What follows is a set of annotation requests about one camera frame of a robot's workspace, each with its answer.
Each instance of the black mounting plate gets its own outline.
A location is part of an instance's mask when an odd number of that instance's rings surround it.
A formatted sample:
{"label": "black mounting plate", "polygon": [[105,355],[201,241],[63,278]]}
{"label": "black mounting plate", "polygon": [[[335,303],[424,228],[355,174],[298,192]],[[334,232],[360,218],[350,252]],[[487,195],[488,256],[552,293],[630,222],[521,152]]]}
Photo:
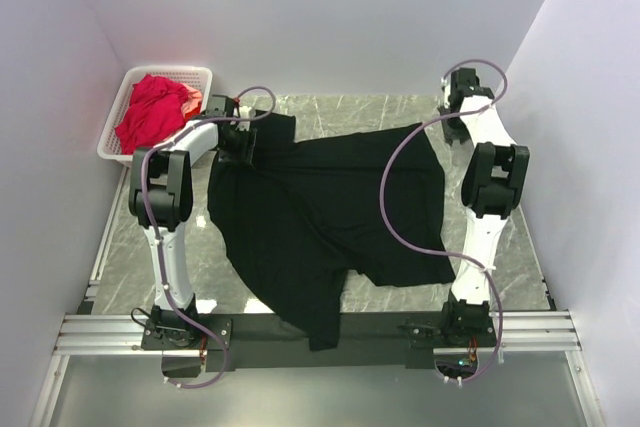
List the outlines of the black mounting plate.
{"label": "black mounting plate", "polygon": [[[275,314],[230,314],[233,338],[229,370],[243,368],[342,367],[404,365],[433,369],[433,349],[456,347],[439,331],[440,312],[341,314],[340,342],[335,349],[312,352],[304,332]],[[495,334],[478,336],[478,347],[493,347]],[[462,342],[458,347],[466,347]],[[207,372],[218,372],[222,352],[207,354]]]}
{"label": "black mounting plate", "polygon": [[[231,330],[233,328],[233,321],[229,316],[218,314],[198,314],[198,322],[208,328],[211,332],[216,334],[220,340],[222,340],[227,347],[231,340]],[[194,344],[190,347],[177,347],[166,336],[162,335],[162,332],[154,331],[149,325],[144,331],[142,336],[142,343],[140,345],[142,350],[181,350],[181,349],[199,349],[202,343],[196,339]],[[206,344],[207,351],[222,351],[222,348],[217,342],[209,340]]]}

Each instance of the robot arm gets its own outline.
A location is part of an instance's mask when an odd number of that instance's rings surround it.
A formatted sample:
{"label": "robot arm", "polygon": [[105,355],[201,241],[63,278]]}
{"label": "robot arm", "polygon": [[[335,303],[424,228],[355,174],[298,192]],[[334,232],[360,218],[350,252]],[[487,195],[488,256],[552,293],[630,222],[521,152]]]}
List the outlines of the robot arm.
{"label": "robot arm", "polygon": [[[493,93],[481,87],[475,69],[461,68],[444,83],[442,113],[465,114],[485,107]],[[445,121],[445,139],[470,139],[474,153],[462,183],[467,231],[463,254],[494,267],[500,235],[522,195],[529,150],[516,145],[505,130],[494,105],[475,115]],[[487,278],[477,266],[462,260],[451,287],[453,323],[456,330],[482,328],[488,320],[491,300]]]}
{"label": "robot arm", "polygon": [[[250,118],[254,115],[253,109],[239,107],[235,99],[214,96],[210,99],[207,111],[197,119],[189,121],[183,131],[189,130],[192,125],[200,122],[203,118],[230,117],[236,109],[242,118]],[[254,133],[248,129],[248,124],[248,122],[222,125],[211,123],[192,130],[172,147],[158,152],[151,159],[149,177],[165,179],[165,184],[160,185],[160,183],[151,182],[150,179],[144,179],[148,185],[154,215],[163,237],[160,247],[165,259],[167,283],[171,286],[171,295],[176,306],[190,316],[197,315],[195,313],[195,296],[189,281],[185,256],[185,225],[193,207],[191,166],[206,152],[216,148],[228,149],[236,156],[250,161],[255,139]],[[173,138],[178,137],[181,132],[176,133]],[[148,148],[139,148],[133,156],[129,210],[138,218],[151,249],[155,277],[152,320],[158,325],[163,323],[162,313],[171,312],[172,308],[164,294],[161,281],[156,235],[149,225],[142,201],[143,179],[140,178],[140,167],[148,150]]]}

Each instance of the black cloth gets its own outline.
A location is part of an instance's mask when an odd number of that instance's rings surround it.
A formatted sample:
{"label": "black cloth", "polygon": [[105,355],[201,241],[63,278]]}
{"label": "black cloth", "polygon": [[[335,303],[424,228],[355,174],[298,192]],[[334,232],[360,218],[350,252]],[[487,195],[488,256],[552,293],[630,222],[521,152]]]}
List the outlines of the black cloth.
{"label": "black cloth", "polygon": [[[398,287],[452,282],[454,273],[448,258],[399,244],[378,207],[384,166],[417,124],[293,143],[291,119],[260,121],[253,166],[214,162],[208,209],[247,287],[321,350],[338,343],[348,270]],[[403,237],[444,250],[444,172],[425,135],[398,156],[386,201]]]}

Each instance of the garment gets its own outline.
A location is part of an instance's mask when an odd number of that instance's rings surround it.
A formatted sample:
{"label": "garment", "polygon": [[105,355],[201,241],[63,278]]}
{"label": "garment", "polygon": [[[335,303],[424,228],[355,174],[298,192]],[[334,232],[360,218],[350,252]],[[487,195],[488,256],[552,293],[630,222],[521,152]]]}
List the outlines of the garment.
{"label": "garment", "polygon": [[182,85],[187,89],[189,97],[187,98],[187,101],[182,104],[182,107],[180,107],[180,111],[182,112],[184,120],[189,120],[200,113],[200,107],[202,106],[202,93],[188,84]]}
{"label": "garment", "polygon": [[115,128],[123,154],[137,147],[151,147],[182,129],[185,115],[199,112],[202,94],[166,77],[147,74],[134,85],[129,109]]}
{"label": "garment", "polygon": [[[376,285],[454,280],[448,258],[406,249],[380,215],[383,168],[415,125],[294,144],[290,124],[279,117],[261,121],[270,136],[261,139],[258,126],[253,166],[214,162],[208,209],[242,280],[283,320],[306,332],[312,350],[338,343],[340,296],[350,269]],[[277,125],[290,142],[269,141]],[[398,157],[386,199],[401,235],[444,250],[444,173],[426,136],[416,137]]]}

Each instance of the marble surface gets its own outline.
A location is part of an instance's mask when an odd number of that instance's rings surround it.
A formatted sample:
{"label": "marble surface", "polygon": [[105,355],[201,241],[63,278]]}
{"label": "marble surface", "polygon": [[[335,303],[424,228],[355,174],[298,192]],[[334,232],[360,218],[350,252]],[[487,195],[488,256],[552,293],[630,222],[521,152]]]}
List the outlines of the marble surface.
{"label": "marble surface", "polygon": [[[244,105],[267,108],[264,97],[246,97]],[[297,140],[400,127],[437,115],[436,101],[427,96],[283,96],[278,112],[295,115]],[[462,250],[466,219],[460,184],[471,144],[448,146],[442,128],[426,131],[446,173],[442,238],[449,250]],[[225,256],[225,246],[206,209],[207,183],[213,154],[193,167],[194,208],[186,227],[189,276],[201,312],[269,312],[242,283]],[[133,307],[150,308],[154,297],[149,246],[127,208],[128,175],[112,225],[112,241],[101,269],[94,314],[125,314]],[[500,240],[494,274],[507,310],[547,310],[546,287],[524,224],[522,211],[509,219]],[[458,261],[453,260],[457,271]],[[364,275],[351,272],[342,295],[343,312],[439,310],[450,285],[376,287]]]}

